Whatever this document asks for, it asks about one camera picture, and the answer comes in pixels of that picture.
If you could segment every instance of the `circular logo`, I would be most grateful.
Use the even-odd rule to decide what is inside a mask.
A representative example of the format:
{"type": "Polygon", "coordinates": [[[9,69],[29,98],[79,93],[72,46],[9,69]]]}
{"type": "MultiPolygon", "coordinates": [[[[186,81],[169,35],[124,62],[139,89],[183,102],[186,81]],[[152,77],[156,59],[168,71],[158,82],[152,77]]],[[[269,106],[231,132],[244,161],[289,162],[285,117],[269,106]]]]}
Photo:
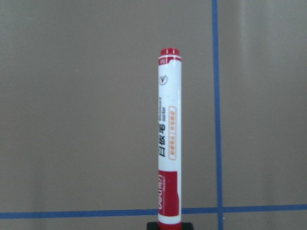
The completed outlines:
{"type": "Polygon", "coordinates": [[[167,76],[164,75],[164,76],[160,76],[159,77],[159,84],[160,85],[165,85],[167,83],[167,76]]]}

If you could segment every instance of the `blue line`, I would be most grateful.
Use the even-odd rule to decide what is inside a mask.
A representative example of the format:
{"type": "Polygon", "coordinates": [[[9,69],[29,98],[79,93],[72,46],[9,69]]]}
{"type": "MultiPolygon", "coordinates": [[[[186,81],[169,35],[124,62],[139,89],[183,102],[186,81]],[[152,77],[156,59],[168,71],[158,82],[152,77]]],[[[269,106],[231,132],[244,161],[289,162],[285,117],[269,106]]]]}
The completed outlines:
{"type": "MultiPolygon", "coordinates": [[[[307,210],[307,204],[223,207],[223,213],[272,212],[272,211],[295,211],[295,210],[298,211],[307,210]]],[[[217,207],[194,207],[194,208],[182,209],[182,214],[213,214],[219,212],[220,210],[217,207]]],[[[157,213],[158,213],[157,209],[59,211],[59,212],[2,212],[0,213],[0,219],[155,216],[157,215],[157,213]]]]}
{"type": "Polygon", "coordinates": [[[220,117],[220,73],[217,0],[212,0],[212,36],[213,36],[213,75],[214,75],[214,114],[215,114],[215,148],[216,148],[216,187],[218,208],[218,229],[223,230],[223,180],[222,180],[222,145],[220,117]]]}

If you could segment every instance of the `vertical blue line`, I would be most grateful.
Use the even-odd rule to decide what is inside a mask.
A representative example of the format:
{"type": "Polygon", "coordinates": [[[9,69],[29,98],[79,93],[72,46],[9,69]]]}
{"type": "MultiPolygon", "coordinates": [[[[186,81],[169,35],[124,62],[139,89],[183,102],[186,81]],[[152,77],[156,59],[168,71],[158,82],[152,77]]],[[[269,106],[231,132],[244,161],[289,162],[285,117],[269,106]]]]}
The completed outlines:
{"type": "Polygon", "coordinates": [[[215,114],[215,148],[216,148],[216,186],[218,229],[224,229],[223,223],[223,181],[222,181],[222,146],[220,116],[220,73],[217,0],[212,0],[212,36],[213,36],[213,75],[214,75],[214,114],[215,114]]]}

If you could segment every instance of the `whiteboard marker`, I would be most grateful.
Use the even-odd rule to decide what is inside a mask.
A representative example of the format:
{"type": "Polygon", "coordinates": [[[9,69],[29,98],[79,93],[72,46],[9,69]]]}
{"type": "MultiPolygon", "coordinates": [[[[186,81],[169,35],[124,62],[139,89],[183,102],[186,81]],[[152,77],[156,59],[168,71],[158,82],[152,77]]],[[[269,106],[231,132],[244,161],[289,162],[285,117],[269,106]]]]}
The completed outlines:
{"type": "Polygon", "coordinates": [[[158,59],[158,226],[181,230],[181,56],[176,48],[158,59]]]}

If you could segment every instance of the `gray surface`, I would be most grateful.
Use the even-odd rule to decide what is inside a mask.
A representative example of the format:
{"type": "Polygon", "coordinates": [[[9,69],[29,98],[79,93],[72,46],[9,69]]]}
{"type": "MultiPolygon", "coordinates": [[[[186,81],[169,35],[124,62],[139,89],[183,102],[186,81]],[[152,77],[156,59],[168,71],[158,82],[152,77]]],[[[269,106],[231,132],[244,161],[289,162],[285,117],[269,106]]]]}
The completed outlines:
{"type": "MultiPolygon", "coordinates": [[[[305,0],[219,1],[225,206],[307,203],[306,11],[305,0]]],[[[209,0],[0,0],[0,212],[156,208],[157,57],[167,46],[183,56],[182,206],[215,207],[211,23],[209,0]]],[[[224,223],[286,230],[305,219],[241,213],[224,223]]],[[[149,221],[12,219],[0,228],[149,221]]],[[[183,221],[217,229],[216,214],[183,221]]]]}

